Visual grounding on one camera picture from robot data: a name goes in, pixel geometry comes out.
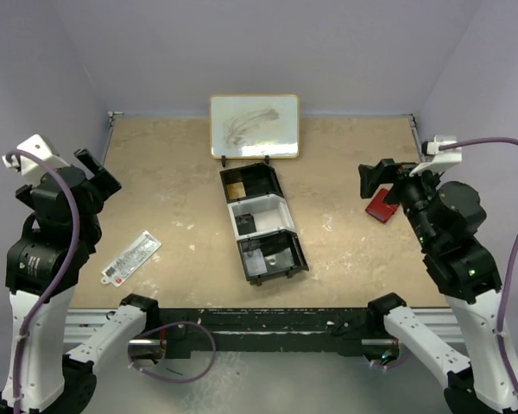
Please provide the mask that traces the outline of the red card holder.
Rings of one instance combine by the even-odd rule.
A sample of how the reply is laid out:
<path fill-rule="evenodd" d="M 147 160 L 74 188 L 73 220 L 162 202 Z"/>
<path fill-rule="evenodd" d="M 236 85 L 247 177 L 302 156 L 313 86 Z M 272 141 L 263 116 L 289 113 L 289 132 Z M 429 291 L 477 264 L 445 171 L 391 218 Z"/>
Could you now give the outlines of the red card holder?
<path fill-rule="evenodd" d="M 380 223 L 387 223 L 399 209 L 399 204 L 387 204 L 384 201 L 388 193 L 387 188 L 381 188 L 365 208 L 366 214 Z"/>

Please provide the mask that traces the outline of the black white three-bin organizer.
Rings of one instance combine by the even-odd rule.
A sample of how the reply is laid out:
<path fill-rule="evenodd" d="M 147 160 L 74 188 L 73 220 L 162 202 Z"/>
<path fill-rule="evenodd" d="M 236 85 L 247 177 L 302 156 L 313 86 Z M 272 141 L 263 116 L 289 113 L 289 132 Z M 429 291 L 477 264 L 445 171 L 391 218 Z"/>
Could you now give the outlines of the black white three-bin organizer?
<path fill-rule="evenodd" d="M 260 162 L 224 169 L 219 175 L 246 281 L 259 286 L 307 271 L 309 266 L 275 169 Z M 244 183 L 246 197 L 229 200 L 226 186 L 236 182 Z M 237 233 L 235 217 L 243 214 L 254 216 L 255 233 Z M 267 272 L 258 277 L 250 277 L 244 264 L 243 253 L 254 249 L 262 250 L 267 265 Z"/>

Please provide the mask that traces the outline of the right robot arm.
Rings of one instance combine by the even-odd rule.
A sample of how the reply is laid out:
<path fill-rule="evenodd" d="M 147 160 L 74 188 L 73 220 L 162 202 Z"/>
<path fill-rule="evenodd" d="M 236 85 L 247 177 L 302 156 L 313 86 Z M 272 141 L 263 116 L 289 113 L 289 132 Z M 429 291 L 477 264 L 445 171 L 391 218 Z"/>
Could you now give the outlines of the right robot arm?
<path fill-rule="evenodd" d="M 361 198 L 380 185 L 400 205 L 420 244 L 423 263 L 444 295 L 460 328 L 467 353 L 442 340 L 394 293 L 368 304 L 368 331 L 393 336 L 440 383 L 454 413 L 518 413 L 518 358 L 498 321 L 504 286 L 490 251 L 475 237 L 486 218 L 476 190 L 439 174 L 416 172 L 414 163 L 383 159 L 358 168 Z"/>

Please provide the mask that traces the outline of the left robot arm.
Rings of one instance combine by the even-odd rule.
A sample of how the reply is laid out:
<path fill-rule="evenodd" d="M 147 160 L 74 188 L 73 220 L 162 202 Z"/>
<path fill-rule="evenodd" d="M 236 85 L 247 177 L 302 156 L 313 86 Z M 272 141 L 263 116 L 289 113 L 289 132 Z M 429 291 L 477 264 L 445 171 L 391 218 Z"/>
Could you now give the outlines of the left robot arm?
<path fill-rule="evenodd" d="M 82 412 L 103 366 L 132 338 L 150 338 L 161 326 L 157 301 L 130 294 L 87 341 L 64 349 L 79 273 L 102 236 L 98 215 L 121 188 L 88 150 L 75 155 L 77 166 L 41 149 L 5 157 L 20 173 L 36 167 L 37 174 L 16 191 L 30 214 L 7 253 L 13 338 L 0 413 Z"/>

